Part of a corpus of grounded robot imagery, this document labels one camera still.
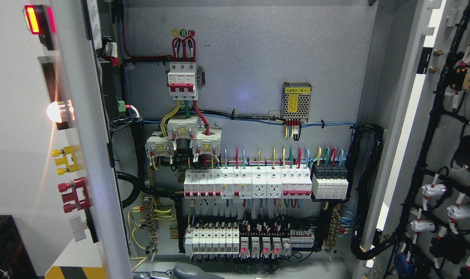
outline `white wall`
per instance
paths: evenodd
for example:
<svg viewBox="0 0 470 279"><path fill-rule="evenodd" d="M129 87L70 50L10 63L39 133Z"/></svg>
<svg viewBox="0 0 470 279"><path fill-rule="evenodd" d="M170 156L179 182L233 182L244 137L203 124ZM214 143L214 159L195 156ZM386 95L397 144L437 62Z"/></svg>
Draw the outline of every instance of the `white wall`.
<svg viewBox="0 0 470 279"><path fill-rule="evenodd" d="M23 18L28 0L0 0L0 214L15 218L39 276L71 240L57 184L52 148L67 146L65 132L46 117L47 88L37 57L42 44Z"/></svg>

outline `green wire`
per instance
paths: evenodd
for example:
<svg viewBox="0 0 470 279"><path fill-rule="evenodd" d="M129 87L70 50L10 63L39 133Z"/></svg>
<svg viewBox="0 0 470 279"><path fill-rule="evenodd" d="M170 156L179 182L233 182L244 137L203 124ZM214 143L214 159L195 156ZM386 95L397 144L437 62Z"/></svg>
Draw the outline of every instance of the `green wire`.
<svg viewBox="0 0 470 279"><path fill-rule="evenodd" d="M190 108L189 108L189 101L185 101L185 116L190 118Z"/></svg>
<svg viewBox="0 0 470 279"><path fill-rule="evenodd" d="M290 155L288 156L288 162L290 162L290 168L293 166L293 150L290 150Z"/></svg>
<svg viewBox="0 0 470 279"><path fill-rule="evenodd" d="M325 156L324 156L324 159L325 159L325 167L328 166L328 157L329 157L329 148L326 148L326 150L325 150Z"/></svg>

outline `white socket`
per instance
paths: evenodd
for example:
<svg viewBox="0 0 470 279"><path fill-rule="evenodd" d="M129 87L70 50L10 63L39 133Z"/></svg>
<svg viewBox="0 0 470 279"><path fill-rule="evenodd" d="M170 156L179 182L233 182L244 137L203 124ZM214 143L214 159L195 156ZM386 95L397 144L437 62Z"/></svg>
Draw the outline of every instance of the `white socket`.
<svg viewBox="0 0 470 279"><path fill-rule="evenodd" d="M451 205L447 207L447 213L452 219L470 219L470 205L461 205L460 207Z"/></svg>

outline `glowing light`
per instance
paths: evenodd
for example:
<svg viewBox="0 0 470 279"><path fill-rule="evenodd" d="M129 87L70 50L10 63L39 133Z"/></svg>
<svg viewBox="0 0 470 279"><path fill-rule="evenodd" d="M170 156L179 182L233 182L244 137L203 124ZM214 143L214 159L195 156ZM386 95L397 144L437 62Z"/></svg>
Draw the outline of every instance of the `glowing light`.
<svg viewBox="0 0 470 279"><path fill-rule="evenodd" d="M59 103L58 101L54 101L48 105L46 109L46 115L51 119L53 122L61 123L63 122L63 118L61 117L62 108L65 107L64 103Z"/></svg>
<svg viewBox="0 0 470 279"><path fill-rule="evenodd" d="M39 23L37 22L37 15L35 14L35 9L32 5L25 6L26 18L28 20L29 29L32 34L40 34L41 30L39 29Z"/></svg>

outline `miniature circuit breaker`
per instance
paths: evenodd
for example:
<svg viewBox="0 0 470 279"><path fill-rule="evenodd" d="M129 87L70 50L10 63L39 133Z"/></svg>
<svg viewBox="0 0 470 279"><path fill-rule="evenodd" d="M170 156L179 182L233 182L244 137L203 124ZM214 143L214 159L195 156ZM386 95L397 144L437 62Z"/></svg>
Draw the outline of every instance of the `miniature circuit breaker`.
<svg viewBox="0 0 470 279"><path fill-rule="evenodd" d="M218 160L221 152L221 129L209 129L209 135L205 135L206 130L200 129L193 140L192 153L194 162L200 155L212 155Z"/></svg>
<svg viewBox="0 0 470 279"><path fill-rule="evenodd" d="M199 118L192 116L187 119L171 118L168 121L168 138L176 140L178 138L189 138L193 140L199 130Z"/></svg>
<svg viewBox="0 0 470 279"><path fill-rule="evenodd" d="M312 86L309 83L283 83L281 118L308 119Z"/></svg>
<svg viewBox="0 0 470 279"><path fill-rule="evenodd" d="M145 150L148 158L169 157L173 158L173 141L163 138L161 132L153 132L145 143Z"/></svg>
<svg viewBox="0 0 470 279"><path fill-rule="evenodd" d="M195 62L171 62L168 72L168 90L173 100L198 100L197 64Z"/></svg>

